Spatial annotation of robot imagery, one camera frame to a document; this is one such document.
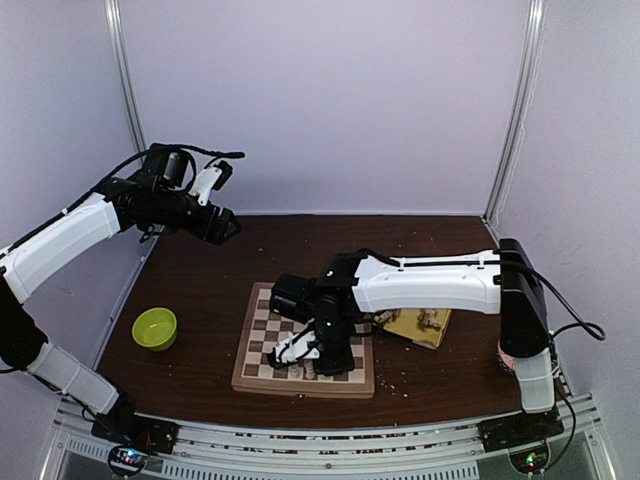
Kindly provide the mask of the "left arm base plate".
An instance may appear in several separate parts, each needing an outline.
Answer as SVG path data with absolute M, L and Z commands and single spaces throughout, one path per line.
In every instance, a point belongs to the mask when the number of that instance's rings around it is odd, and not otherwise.
M 94 421 L 91 428 L 91 435 L 94 437 L 151 454 L 172 454 L 178 433 L 178 424 L 144 416 L 135 417 L 131 433 L 116 433 L 98 420 Z

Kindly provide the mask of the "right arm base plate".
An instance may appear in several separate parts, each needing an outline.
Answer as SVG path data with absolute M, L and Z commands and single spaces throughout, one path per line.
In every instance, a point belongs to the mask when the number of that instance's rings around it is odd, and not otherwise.
M 484 451 L 494 452 L 542 441 L 564 432 L 557 413 L 517 414 L 483 420 L 477 425 Z

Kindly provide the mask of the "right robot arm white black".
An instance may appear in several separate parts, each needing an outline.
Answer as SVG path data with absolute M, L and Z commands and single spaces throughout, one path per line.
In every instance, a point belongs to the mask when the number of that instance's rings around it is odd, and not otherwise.
M 499 315 L 500 348 L 514 359 L 523 412 L 513 419 L 519 440 L 535 440 L 551 424 L 556 404 L 552 337 L 541 278 L 521 244 L 448 257 L 387 257 L 370 249 L 334 255 L 319 276 L 282 274 L 269 309 L 303 324 L 268 354 L 274 369 L 310 359 L 317 373 L 354 368 L 350 340 L 368 314 L 444 309 Z

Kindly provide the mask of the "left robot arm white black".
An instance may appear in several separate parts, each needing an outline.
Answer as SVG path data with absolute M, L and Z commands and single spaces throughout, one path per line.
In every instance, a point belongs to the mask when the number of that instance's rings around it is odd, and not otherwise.
M 154 143 L 116 166 L 68 208 L 1 251 L 1 361 L 71 397 L 123 444 L 144 433 L 133 399 L 52 343 L 24 305 L 51 276 L 95 245 L 128 229 L 145 239 L 183 230 L 220 245 L 238 234 L 235 214 L 211 203 L 242 152 Z

